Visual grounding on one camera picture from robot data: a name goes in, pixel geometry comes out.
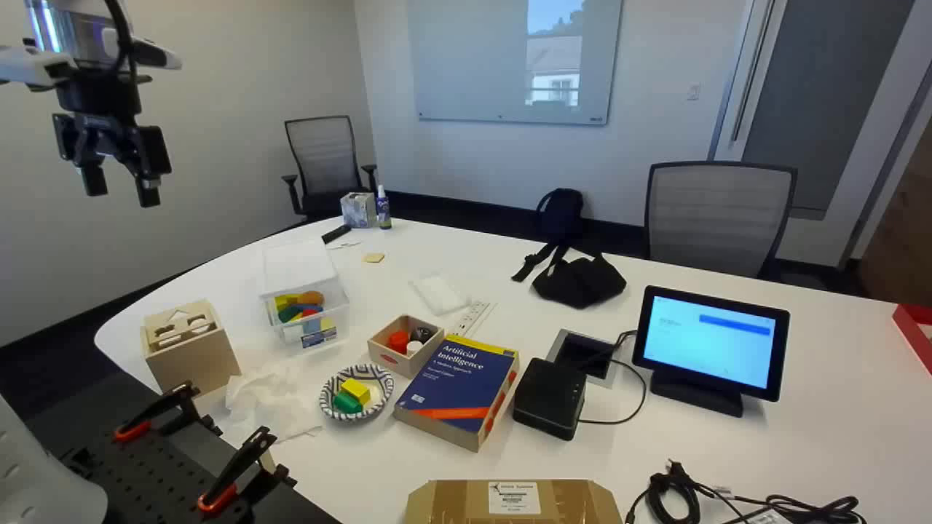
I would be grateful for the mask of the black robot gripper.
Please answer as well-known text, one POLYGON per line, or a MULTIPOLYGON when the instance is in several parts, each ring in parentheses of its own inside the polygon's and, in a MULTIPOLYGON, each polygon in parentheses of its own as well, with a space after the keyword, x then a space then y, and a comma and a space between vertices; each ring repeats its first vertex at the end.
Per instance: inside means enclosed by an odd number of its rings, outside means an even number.
POLYGON ((140 207, 159 203, 159 175, 172 171, 163 132, 140 126, 140 89, 128 72, 72 71, 56 87, 61 111, 53 116, 59 155, 77 167, 91 197, 108 194, 102 159, 117 156, 137 175, 140 207))

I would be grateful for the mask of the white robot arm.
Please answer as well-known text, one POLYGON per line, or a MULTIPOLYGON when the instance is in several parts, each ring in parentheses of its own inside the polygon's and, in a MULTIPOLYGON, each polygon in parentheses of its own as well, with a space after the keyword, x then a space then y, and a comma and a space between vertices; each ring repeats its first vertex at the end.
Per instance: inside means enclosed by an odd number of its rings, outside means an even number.
POLYGON ((121 0, 24 0, 32 36, 0 46, 0 81, 32 94, 53 89, 56 146, 88 194, 105 194, 102 162, 128 169, 143 207, 159 203, 159 178, 172 171, 163 132, 140 126, 143 68, 178 71, 179 59, 131 31, 121 0))

